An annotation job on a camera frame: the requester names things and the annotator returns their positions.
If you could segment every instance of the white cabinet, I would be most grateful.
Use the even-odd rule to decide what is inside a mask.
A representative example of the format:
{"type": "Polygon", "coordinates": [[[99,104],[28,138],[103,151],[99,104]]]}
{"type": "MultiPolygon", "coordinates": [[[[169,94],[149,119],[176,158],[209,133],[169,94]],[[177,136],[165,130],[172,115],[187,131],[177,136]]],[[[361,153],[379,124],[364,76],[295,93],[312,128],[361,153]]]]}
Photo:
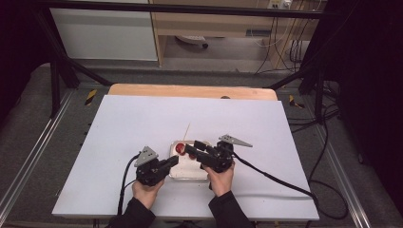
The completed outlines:
{"type": "Polygon", "coordinates": [[[157,61],[149,12],[51,9],[51,13],[71,58],[157,61]]]}

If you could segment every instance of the gray floor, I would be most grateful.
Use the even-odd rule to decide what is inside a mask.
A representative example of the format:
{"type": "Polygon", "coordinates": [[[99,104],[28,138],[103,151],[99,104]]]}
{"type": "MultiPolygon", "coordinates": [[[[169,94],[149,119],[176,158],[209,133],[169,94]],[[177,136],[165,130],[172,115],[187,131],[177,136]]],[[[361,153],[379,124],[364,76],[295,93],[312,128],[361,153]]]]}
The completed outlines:
{"type": "MultiPolygon", "coordinates": [[[[132,63],[119,66],[105,63],[95,66],[94,71],[119,83],[174,84],[201,86],[268,86],[291,73],[290,70],[253,75],[265,57],[265,49],[255,42],[245,39],[210,38],[209,48],[182,44],[174,38],[168,40],[164,66],[150,63],[132,63]]],[[[271,69],[267,62],[263,69],[271,69]]],[[[50,139],[42,157],[15,202],[7,218],[7,226],[18,224],[22,227],[89,227],[86,219],[56,218],[51,210],[57,200],[56,193],[63,188],[71,166],[80,151],[80,143],[90,128],[106,87],[99,87],[90,106],[85,106],[86,96],[94,84],[85,76],[81,88],[75,90],[65,117],[50,139]]],[[[297,94],[299,81],[294,81],[278,91],[288,118],[310,118],[307,108],[289,105],[289,95],[294,95],[298,103],[304,100],[297,94]]],[[[31,77],[21,102],[11,111],[0,131],[0,196],[4,196],[14,177],[29,155],[31,148],[45,128],[50,113],[49,71],[38,68],[31,77]]],[[[371,166],[362,165],[346,131],[343,121],[332,119],[328,122],[332,146],[353,184],[363,209],[373,227],[403,227],[403,219],[398,214],[389,196],[383,189],[371,166]]],[[[318,132],[314,127],[294,134],[297,151],[302,166],[308,175],[322,148],[318,132]]],[[[316,180],[337,187],[336,178],[326,157],[323,158],[314,175],[316,180]]],[[[313,185],[313,191],[320,200],[320,207],[332,215],[343,212],[341,200],[333,192],[313,185]]],[[[213,221],[197,223],[201,227],[214,227],[213,221]]],[[[173,227],[178,223],[156,221],[153,227],[173,227]]],[[[279,227],[300,227],[303,223],[280,222],[279,227]]],[[[342,220],[326,218],[320,214],[320,221],[313,227],[355,227],[349,215],[342,220]]],[[[259,227],[275,227],[274,222],[264,222],[259,227]]]]}

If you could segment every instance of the metal bracket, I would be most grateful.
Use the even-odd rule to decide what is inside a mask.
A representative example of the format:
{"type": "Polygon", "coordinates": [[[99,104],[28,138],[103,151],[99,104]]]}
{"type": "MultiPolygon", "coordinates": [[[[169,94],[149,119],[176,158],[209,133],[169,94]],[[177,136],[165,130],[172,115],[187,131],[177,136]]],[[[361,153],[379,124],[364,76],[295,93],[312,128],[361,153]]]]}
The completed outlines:
{"type": "Polygon", "coordinates": [[[154,150],[152,150],[150,147],[145,146],[143,151],[141,152],[139,158],[134,163],[134,167],[139,167],[140,165],[150,162],[157,158],[158,158],[158,154],[154,150]]]}
{"type": "Polygon", "coordinates": [[[219,140],[224,141],[226,143],[231,143],[231,144],[243,145],[243,146],[248,146],[248,147],[253,146],[252,144],[249,144],[248,142],[241,141],[241,140],[239,140],[237,138],[234,138],[234,137],[232,137],[232,136],[230,136],[228,134],[219,137],[219,140]]]}

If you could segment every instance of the red object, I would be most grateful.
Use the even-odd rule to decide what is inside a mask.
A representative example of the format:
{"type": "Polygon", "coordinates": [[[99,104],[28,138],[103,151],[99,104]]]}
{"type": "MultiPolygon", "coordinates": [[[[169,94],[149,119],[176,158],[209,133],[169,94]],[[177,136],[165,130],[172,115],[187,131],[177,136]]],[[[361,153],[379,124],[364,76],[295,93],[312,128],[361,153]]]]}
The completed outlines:
{"type": "Polygon", "coordinates": [[[178,152],[180,155],[184,155],[184,144],[183,143],[178,143],[175,146],[175,151],[178,152]]]}

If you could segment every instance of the metal rail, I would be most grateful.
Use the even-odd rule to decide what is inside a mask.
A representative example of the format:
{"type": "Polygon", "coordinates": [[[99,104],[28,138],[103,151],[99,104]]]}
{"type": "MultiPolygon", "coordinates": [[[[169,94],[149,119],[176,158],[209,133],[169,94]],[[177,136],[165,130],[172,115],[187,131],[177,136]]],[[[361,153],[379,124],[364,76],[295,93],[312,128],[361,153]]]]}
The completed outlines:
{"type": "MultiPolygon", "coordinates": [[[[315,117],[314,105],[311,99],[307,98],[307,96],[302,97],[311,116],[315,117]]],[[[322,143],[324,143],[326,137],[324,126],[317,124],[316,128],[322,143]]],[[[358,228],[370,228],[371,223],[368,220],[367,215],[361,206],[361,202],[359,201],[359,198],[356,195],[355,190],[350,183],[350,180],[346,172],[344,171],[344,168],[341,165],[340,160],[338,159],[337,154],[333,149],[332,143],[330,141],[328,141],[326,152],[326,158],[328,159],[329,165],[332,168],[333,173],[335,174],[340,192],[349,205],[350,214],[353,218],[353,221],[355,222],[355,226],[358,228]]]]}
{"type": "Polygon", "coordinates": [[[67,92],[65,97],[61,102],[61,108],[59,112],[53,119],[48,121],[47,126],[42,132],[36,144],[33,146],[30,151],[26,161],[22,165],[20,171],[12,182],[11,186],[7,190],[6,194],[0,201],[0,227],[2,227],[3,223],[6,221],[7,216],[9,215],[12,206],[17,201],[18,196],[23,190],[25,184],[27,183],[30,174],[32,173],[33,168],[36,163],[39,161],[43,151],[45,150],[51,136],[53,135],[54,130],[65,114],[69,101],[71,99],[72,94],[74,93],[74,89],[71,89],[67,92]]]}

